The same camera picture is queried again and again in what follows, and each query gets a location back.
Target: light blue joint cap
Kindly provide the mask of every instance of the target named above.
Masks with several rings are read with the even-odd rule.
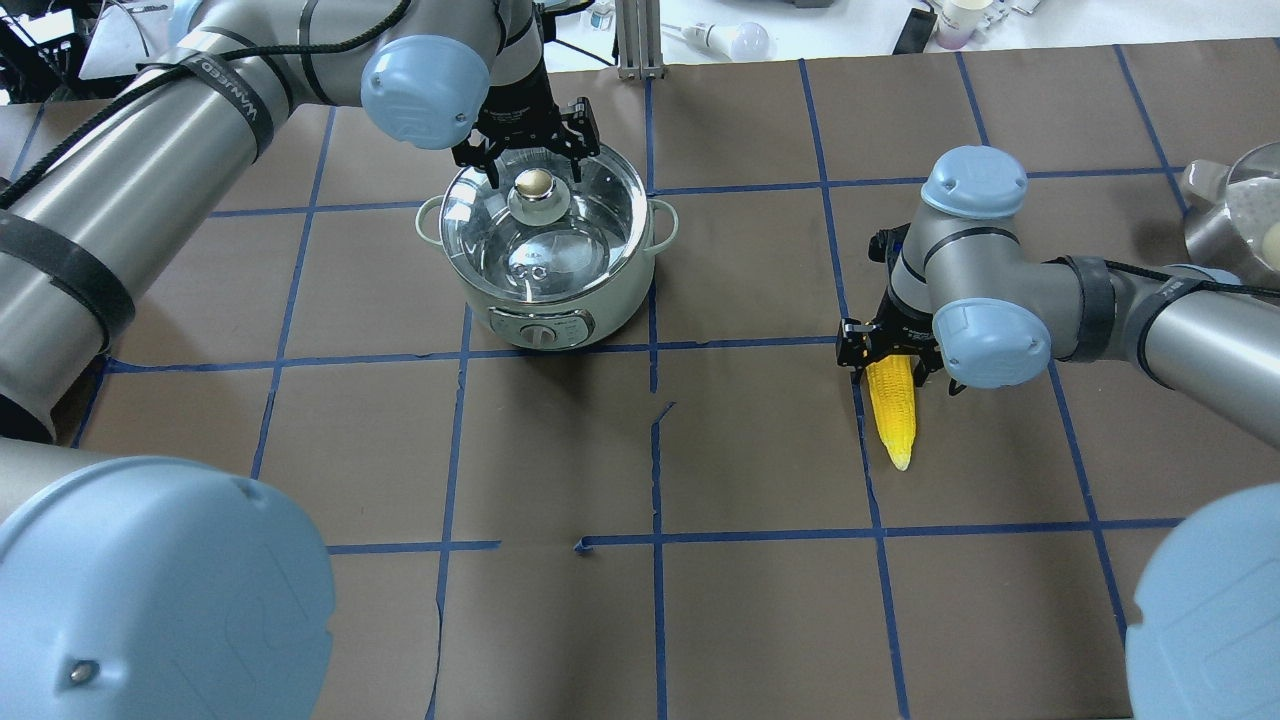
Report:
[[[320,533],[279,491],[99,462],[0,523],[0,715],[306,720],[333,610]]]
[[[466,44],[440,35],[388,42],[360,78],[360,101],[379,128],[424,150],[471,135],[489,95],[489,68]]]
[[[1280,717],[1280,484],[1193,512],[1156,550],[1134,600],[1134,717]]]
[[[1048,366],[1052,338],[1030,310],[1005,300],[968,297],[933,314],[947,373],[977,388],[1023,384]]]
[[[1170,268],[1187,268],[1188,270],[1196,270],[1197,273],[1208,275],[1208,278],[1216,283],[1244,284],[1239,275],[1221,268],[1206,268],[1204,265],[1190,265],[1187,263],[1178,263],[1176,265],[1170,265]]]
[[[920,197],[936,210],[969,220],[1011,218],[1023,209],[1027,170],[1004,150],[966,145],[933,165]]]
[[[178,45],[178,41],[191,32],[191,22],[196,19],[196,12],[205,0],[177,0],[173,4],[173,13],[169,15],[169,45]]]

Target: corn cob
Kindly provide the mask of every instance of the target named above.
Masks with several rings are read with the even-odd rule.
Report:
[[[876,410],[876,430],[899,470],[911,464],[915,442],[915,383],[911,359],[890,355],[867,366],[867,387]]]

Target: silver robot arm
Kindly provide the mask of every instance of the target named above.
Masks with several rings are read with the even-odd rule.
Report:
[[[943,155],[909,229],[873,242],[888,288],[876,320],[844,320],[837,361],[861,372],[914,354],[916,384],[946,369],[995,388],[1030,380],[1052,359],[1126,360],[1280,447],[1280,307],[1224,292],[1234,278],[1220,270],[1030,263],[1012,222],[1025,191],[1021,167],[1000,150]]]
[[[362,105],[490,179],[507,147],[598,154],[589,102],[552,99],[538,19],[531,0],[179,0],[182,40],[119,111],[0,193],[0,436],[51,439],[54,404],[300,104]]]

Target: cooking pot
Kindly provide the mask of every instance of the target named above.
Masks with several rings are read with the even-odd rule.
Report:
[[[1187,251],[1248,284],[1280,287],[1280,142],[1249,151],[1234,165],[1196,160],[1183,173],[1192,202]]]
[[[508,150],[497,168],[497,188],[483,170],[465,169],[415,219],[462,279],[475,316],[532,350],[580,347],[621,328],[680,231],[675,208],[648,199],[631,163],[603,145],[582,160],[581,181],[566,158],[543,149]],[[439,240],[422,227],[435,208]],[[659,210],[672,229],[654,243]]]

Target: light bulb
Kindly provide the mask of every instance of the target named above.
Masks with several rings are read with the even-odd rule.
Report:
[[[691,45],[714,50],[735,63],[769,59],[769,32],[758,23],[737,26],[698,23],[680,28],[680,35]]]

